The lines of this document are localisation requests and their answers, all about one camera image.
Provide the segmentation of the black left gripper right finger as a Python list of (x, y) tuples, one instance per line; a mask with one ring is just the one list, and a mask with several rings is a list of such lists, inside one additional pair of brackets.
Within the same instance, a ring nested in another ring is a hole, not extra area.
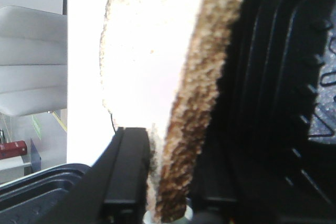
[(335, 0), (244, 0), (192, 223), (335, 223)]

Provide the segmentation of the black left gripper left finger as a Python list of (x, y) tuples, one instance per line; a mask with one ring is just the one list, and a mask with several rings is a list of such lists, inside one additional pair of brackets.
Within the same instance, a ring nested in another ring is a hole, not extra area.
[(81, 181), (37, 223), (142, 223), (150, 162), (144, 128), (119, 128)]

